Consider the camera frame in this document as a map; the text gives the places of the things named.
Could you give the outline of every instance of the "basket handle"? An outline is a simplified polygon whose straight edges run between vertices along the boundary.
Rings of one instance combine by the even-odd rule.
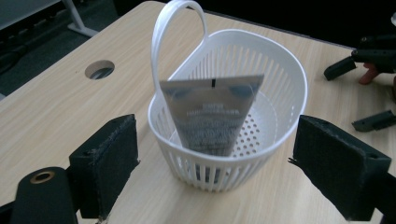
[[[158,54],[160,52],[160,46],[163,41],[163,35],[165,34],[168,28],[169,22],[181,9],[184,9],[186,7],[191,7],[192,9],[194,9],[201,18],[201,21],[204,26],[204,37],[201,44],[207,38],[205,14],[198,3],[191,0],[172,0],[165,5],[165,7],[161,11],[155,23],[154,33],[152,35],[152,42],[151,42],[151,70],[152,70],[152,78],[154,80],[154,87],[156,92],[161,92],[160,82],[158,79],[157,66],[158,66]]]

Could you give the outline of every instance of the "wooden table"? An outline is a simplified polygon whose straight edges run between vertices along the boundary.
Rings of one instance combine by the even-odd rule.
[[[48,166],[68,167],[68,156],[107,121],[133,113],[141,163],[108,223],[348,223],[304,173],[288,163],[295,133],[256,175],[232,191],[208,193],[172,176],[148,124],[154,94],[150,45],[163,6],[142,3],[0,101],[0,204],[14,200],[24,176]],[[210,34],[244,29],[289,49],[307,74],[304,113],[326,119],[396,157],[395,127],[359,133],[351,125],[356,119],[393,109],[389,87],[381,82],[359,85],[357,79],[365,72],[360,64],[334,81],[323,76],[327,66],[350,55],[351,49],[211,14],[206,21]],[[180,12],[163,41],[160,74],[166,77],[175,71],[201,36],[198,14]],[[86,68],[102,60],[113,62],[114,72],[102,79],[87,78]],[[396,175],[394,163],[389,172]],[[375,210],[370,223],[379,223],[381,217]],[[79,219],[80,223],[95,221]]]

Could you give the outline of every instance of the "gray carpet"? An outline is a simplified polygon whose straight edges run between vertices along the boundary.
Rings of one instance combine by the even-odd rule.
[[[119,18],[112,0],[85,0],[76,8],[85,26],[98,32]],[[69,30],[70,23],[69,12],[61,10],[53,20],[40,21],[3,43],[2,51],[9,49],[16,57],[9,64],[0,64],[0,99],[1,94],[10,95],[89,39]]]

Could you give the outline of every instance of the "basket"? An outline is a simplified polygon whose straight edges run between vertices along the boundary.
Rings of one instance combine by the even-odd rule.
[[[170,79],[265,75],[231,157],[184,148],[163,98],[157,68],[160,45],[168,23],[185,7],[199,14],[204,36]],[[271,39],[243,30],[228,29],[208,35],[205,14],[194,1],[173,0],[161,11],[152,37],[151,68],[155,94],[148,107],[149,127],[172,174],[198,189],[221,192],[244,184],[285,142],[304,112],[306,77],[293,54]]]

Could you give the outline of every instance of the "cosmetic tube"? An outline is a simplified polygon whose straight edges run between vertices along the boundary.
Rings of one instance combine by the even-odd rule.
[[[230,156],[264,75],[161,81],[181,145]]]

